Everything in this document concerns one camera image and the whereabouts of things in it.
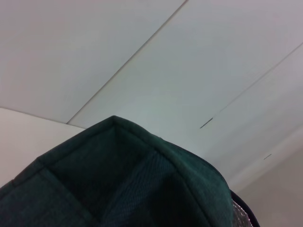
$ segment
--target quilted fabric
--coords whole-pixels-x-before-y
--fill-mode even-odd
[[[232,227],[223,177],[198,156],[112,116],[0,189],[1,227]]]

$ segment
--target white wall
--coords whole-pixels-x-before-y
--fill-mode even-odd
[[[292,131],[289,135],[282,138],[278,143],[272,146],[271,149],[266,150],[263,156],[236,174],[231,180],[229,180],[229,186],[235,192],[241,191],[247,185],[259,179],[266,172],[283,162],[293,153],[302,150],[302,138],[303,127],[301,126],[297,130]]]
[[[0,108],[0,187],[36,157],[83,131]]]
[[[261,226],[303,225],[303,151],[300,150],[238,194]]]

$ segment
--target ceiling panel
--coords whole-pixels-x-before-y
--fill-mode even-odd
[[[297,0],[190,0],[70,124],[115,114],[201,151],[191,135],[303,42],[302,11]]]
[[[0,106],[68,122],[183,1],[1,1]]]
[[[196,145],[230,184],[241,183],[263,162],[302,150],[302,97],[303,46],[218,114]]]

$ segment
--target dark green bag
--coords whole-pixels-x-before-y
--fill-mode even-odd
[[[0,227],[232,227],[232,217],[214,167],[115,116],[0,189]]]

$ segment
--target ceiling panel seam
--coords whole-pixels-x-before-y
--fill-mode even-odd
[[[247,88],[245,88],[243,91],[241,91],[232,101],[230,101],[223,109],[221,109],[218,113],[216,113],[213,118],[218,116],[223,110],[225,110],[229,105],[231,105],[234,101],[236,101],[241,95],[243,95],[246,91],[248,91],[251,87],[259,83],[267,74],[272,72],[275,68],[277,68],[282,62],[284,62],[289,56],[291,56],[296,50],[298,50],[303,43],[298,45],[296,48],[294,48],[292,51],[290,51],[289,54],[287,54],[281,61],[279,61],[276,65],[271,67],[269,70],[267,70],[262,76],[260,76],[258,79],[256,79],[253,83],[251,83]]]
[[[57,122],[57,123],[60,123],[60,124],[65,124],[64,122],[55,121],[55,120],[53,120],[53,119],[49,119],[49,118],[45,118],[45,117],[36,116],[36,115],[34,115],[34,114],[31,114],[31,113],[27,113],[27,112],[24,112],[24,111],[19,111],[19,110],[15,110],[15,109],[3,107],[3,106],[0,106],[0,109],[10,110],[10,111],[14,111],[14,112],[18,112],[18,113],[30,115],[30,116],[33,116],[33,117],[41,118],[41,119],[44,119],[44,120],[47,120],[47,121],[52,121],[52,122]]]
[[[71,120],[104,88],[108,82],[110,82],[133,58],[134,56],[140,52],[144,48],[144,46],[152,40],[153,37],[157,35],[157,33],[162,30],[167,23],[171,21],[171,19],[183,8],[183,6],[188,2],[189,0],[185,0],[179,8],[158,28],[158,30],[152,34],[152,36],[118,69],[118,71],[71,117],[71,119],[68,120],[66,124],[71,125],[70,122]]]

